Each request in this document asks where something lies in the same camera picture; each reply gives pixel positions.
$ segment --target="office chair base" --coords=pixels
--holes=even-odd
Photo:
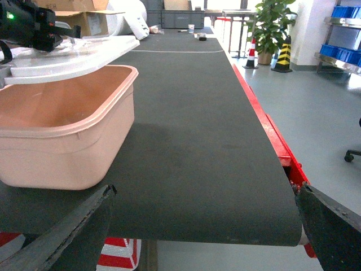
[[[361,156],[361,151],[348,150],[345,155],[345,161],[350,163],[352,160],[354,160],[354,155]]]

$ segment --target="red conveyor frame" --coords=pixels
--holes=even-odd
[[[288,180],[291,185],[295,185],[297,190],[301,188],[304,182],[310,184],[310,181],[307,179],[306,175],[302,170],[302,165],[297,161],[288,147],[285,139],[283,138],[281,132],[277,128],[276,124],[273,122],[270,115],[266,114],[262,109],[256,95],[254,95],[252,88],[247,84],[241,75],[240,71],[236,64],[232,63],[232,68],[241,84],[244,92],[246,93],[258,119],[260,120],[268,138],[271,141],[273,148],[275,149],[278,158],[280,159],[282,167],[287,173]],[[316,258],[316,254],[310,244],[305,245],[306,253],[311,258]]]

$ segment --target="green leaves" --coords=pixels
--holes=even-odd
[[[262,0],[256,5],[257,24],[254,31],[256,38],[256,50],[258,53],[275,53],[282,48],[284,38],[287,35],[288,24],[294,24],[290,19],[292,12],[287,5],[296,0]]]

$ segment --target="cardboard box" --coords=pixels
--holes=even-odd
[[[81,27],[81,37],[108,34],[106,14],[98,12],[56,11],[56,20]]]
[[[105,10],[108,0],[35,0],[39,7],[55,11],[56,20],[81,27],[81,37],[108,34],[106,15],[124,13]]]
[[[106,10],[108,0],[35,0],[39,7],[54,11]]]

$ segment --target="pink plastic tub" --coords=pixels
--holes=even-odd
[[[129,66],[0,91],[0,180],[81,190],[102,180],[134,122]]]

